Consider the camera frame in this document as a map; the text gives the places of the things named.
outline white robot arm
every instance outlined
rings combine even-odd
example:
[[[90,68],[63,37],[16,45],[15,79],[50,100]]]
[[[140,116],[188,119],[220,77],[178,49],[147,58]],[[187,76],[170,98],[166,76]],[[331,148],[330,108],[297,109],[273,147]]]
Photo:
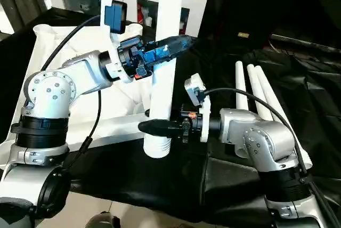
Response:
[[[141,36],[123,42],[126,4],[101,2],[101,26],[108,33],[108,51],[92,51],[65,62],[61,68],[32,74],[24,84],[27,103],[11,132],[17,134],[0,181],[0,227],[34,227],[65,205],[70,189],[68,170],[61,166],[70,106],[83,95],[152,75],[154,64],[187,50],[187,35],[144,43]]]
[[[320,210],[320,204],[324,204],[321,194],[302,171],[303,161],[294,151],[295,138],[285,121],[265,121],[251,111],[228,108],[220,110],[219,118],[212,118],[209,93],[227,89],[246,92],[230,88],[207,91],[199,74],[186,80],[184,86],[193,105],[199,107],[197,111],[181,110],[176,121],[144,121],[139,129],[156,136],[182,138],[184,143],[190,136],[198,138],[197,134],[201,142],[207,142],[210,131],[222,143],[245,145],[264,188],[265,202],[274,220],[272,227],[329,227]]]

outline black tarp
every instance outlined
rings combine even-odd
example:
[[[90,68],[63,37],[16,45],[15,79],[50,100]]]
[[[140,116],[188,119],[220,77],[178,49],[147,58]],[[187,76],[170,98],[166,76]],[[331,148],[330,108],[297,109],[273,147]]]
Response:
[[[3,82],[0,100],[1,138],[5,139],[22,80],[33,50],[32,27],[78,25],[84,14],[51,9],[23,30],[0,42]],[[144,28],[144,37],[154,33]],[[320,57],[299,59],[286,54],[253,50],[246,54],[224,53],[213,41],[199,40],[177,60],[173,108],[190,103],[183,83],[199,72],[207,88],[233,87],[234,64],[260,64],[279,98],[302,146],[309,153],[314,180],[341,217],[341,62]],[[247,81],[247,90],[251,92]],[[234,108],[235,96],[211,96],[212,116],[220,108]],[[255,110],[254,103],[249,103]],[[228,145],[210,137],[207,144],[172,142],[170,154],[151,159],[143,141],[129,141],[89,149],[72,169],[72,190],[99,198],[121,201],[166,212],[192,222],[206,221],[228,227],[264,227],[269,215],[263,189],[248,160],[240,159]],[[67,161],[74,157],[71,153]]]

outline white pole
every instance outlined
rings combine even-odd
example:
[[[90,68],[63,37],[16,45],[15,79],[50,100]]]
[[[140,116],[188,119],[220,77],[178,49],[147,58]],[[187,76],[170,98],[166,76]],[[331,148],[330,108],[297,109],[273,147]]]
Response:
[[[252,93],[254,96],[266,102],[266,98],[264,96],[262,86],[258,80],[257,73],[253,64],[249,64],[247,67],[247,72],[249,74]],[[262,104],[256,102],[256,108],[259,116],[264,120],[273,120],[271,112],[268,108],[263,106]]]
[[[236,62],[236,88],[242,91],[246,91],[243,62],[241,61]],[[237,109],[249,110],[247,97],[237,93],[236,107]],[[234,153],[240,158],[248,158],[248,153],[244,146],[244,143],[234,145]]]
[[[246,91],[243,62],[236,62],[236,89]],[[249,110],[247,97],[242,94],[236,94],[236,107],[237,109]]]
[[[265,73],[263,71],[263,69],[260,67],[260,66],[256,66],[255,67],[255,70],[256,70],[256,73],[257,73],[257,76],[258,76],[258,79],[259,79],[259,82],[261,83],[261,86],[262,86],[262,89],[263,89],[263,93],[265,95],[265,98],[266,98],[266,101],[267,103],[272,106],[281,116],[283,116],[283,118],[286,120],[286,122],[289,124],[290,128],[292,128],[286,114],[284,113],[283,111],[283,108],[281,106],[281,104],[279,103],[269,81],[267,80],[267,77],[265,76]],[[275,121],[278,121],[278,122],[281,122],[277,116],[275,116],[273,113],[272,113],[272,117]],[[311,159],[308,155],[308,153],[302,148],[301,144],[299,143],[298,141],[298,138],[296,136],[296,134],[294,134],[296,140],[297,140],[297,143],[298,143],[298,146],[299,146],[299,149],[302,153],[302,157],[303,157],[303,162],[304,162],[304,165],[307,169],[311,168],[313,166],[313,163],[311,162]]]
[[[156,40],[179,34],[182,0],[159,0]],[[169,119],[171,115],[176,59],[154,66],[150,100],[150,119]],[[171,139],[146,134],[144,152],[153,158],[169,153]]]

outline tiled floor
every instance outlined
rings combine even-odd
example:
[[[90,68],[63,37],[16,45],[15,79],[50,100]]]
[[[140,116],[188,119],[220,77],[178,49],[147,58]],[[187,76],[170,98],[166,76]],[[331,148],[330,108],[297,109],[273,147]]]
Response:
[[[121,219],[122,228],[178,228],[187,224],[192,228],[216,228],[206,223],[189,223],[147,208],[135,207],[70,193],[63,210],[52,219],[45,219],[38,228],[84,228],[87,221],[102,211],[110,211]]]

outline black cable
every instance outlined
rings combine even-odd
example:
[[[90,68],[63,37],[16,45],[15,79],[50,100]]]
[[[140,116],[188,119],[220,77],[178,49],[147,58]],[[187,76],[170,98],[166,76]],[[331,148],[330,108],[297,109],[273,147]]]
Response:
[[[62,42],[57,46],[57,48],[55,48],[55,50],[51,53],[51,55],[48,57],[48,59],[46,60],[46,62],[42,66],[41,71],[45,71],[46,70],[46,68],[50,65],[50,63],[55,58],[55,56],[58,54],[58,52],[60,52],[60,50],[72,38],[72,36],[74,36],[84,26],[86,26],[87,24],[89,24],[92,21],[95,21],[95,20],[99,19],[100,17],[101,17],[101,15],[93,16],[93,17],[89,18],[88,20],[85,20],[83,23],[78,25],[74,30],[72,30],[67,35],[67,37],[65,37],[65,39],[62,40]],[[72,162],[68,165],[68,169],[77,161],[77,159],[80,157],[80,155],[82,153],[84,153],[88,149],[89,145],[91,144],[91,142],[92,142],[92,135],[94,134],[95,129],[96,129],[96,127],[98,125],[98,122],[100,120],[101,109],[102,109],[102,97],[101,97],[101,91],[98,91],[98,112],[97,112],[97,118],[96,118],[95,124],[94,124],[92,130],[90,131],[89,136],[86,137],[86,139],[84,140],[84,142],[80,146],[80,149],[79,149],[77,155],[72,160]]]
[[[95,129],[97,128],[98,122],[100,121],[101,116],[101,110],[102,110],[102,97],[101,97],[101,91],[98,91],[98,111],[97,111],[97,117],[94,126],[92,127],[92,130],[90,131],[89,136],[86,137],[86,139],[83,141],[82,145],[80,146],[76,156],[74,159],[67,165],[66,169],[70,169],[73,164],[77,161],[77,159],[89,148],[91,142],[92,142],[92,135],[95,132]]]
[[[85,25],[89,24],[92,21],[95,21],[95,20],[99,19],[100,17],[101,17],[101,15],[93,16],[92,18],[89,18],[88,20],[85,20],[82,24],[78,25],[74,30],[72,30],[68,34],[68,36],[65,37],[65,39],[62,40],[62,42],[57,46],[57,48],[55,48],[55,50],[51,53],[51,55],[48,57],[48,59],[46,60],[46,62],[43,65],[43,67],[41,68],[41,71],[45,71],[46,70],[46,68],[52,62],[54,57],[64,47],[64,45],[71,39],[71,37],[76,34],[76,32],[80,31],[82,29],[82,27],[84,27]]]
[[[229,92],[235,92],[235,93],[239,93],[242,95],[247,96],[248,98],[257,101],[258,103],[260,103],[261,105],[265,106],[266,108],[268,108],[274,115],[276,115],[278,117],[278,119],[290,130],[290,132],[292,133],[293,137],[294,137],[294,142],[295,142],[295,150],[296,150],[296,155],[297,155],[297,159],[300,165],[300,168],[303,172],[303,174],[305,176],[307,176],[307,169],[305,168],[304,162],[303,162],[303,158],[302,158],[302,154],[301,154],[301,150],[299,149],[298,146],[298,142],[296,140],[296,136],[294,131],[292,130],[292,128],[290,127],[290,125],[287,123],[287,121],[283,118],[283,116],[281,114],[279,114],[271,105],[269,105],[268,103],[264,102],[263,100],[259,99],[258,97],[247,93],[245,91],[242,91],[240,89],[236,89],[236,88],[213,88],[210,90],[206,90],[204,91],[205,95],[208,95],[212,92],[217,92],[217,91],[229,91]],[[322,192],[318,189],[318,187],[316,186],[316,184],[312,181],[312,180],[308,180],[308,184],[310,185],[318,203],[320,204],[320,206],[324,209],[324,211],[326,212],[326,214],[328,215],[332,225],[336,228],[340,228],[340,222],[337,219],[335,213],[333,212],[333,210],[331,209],[331,207],[329,206],[327,200],[325,199],[324,195],[322,194]]]

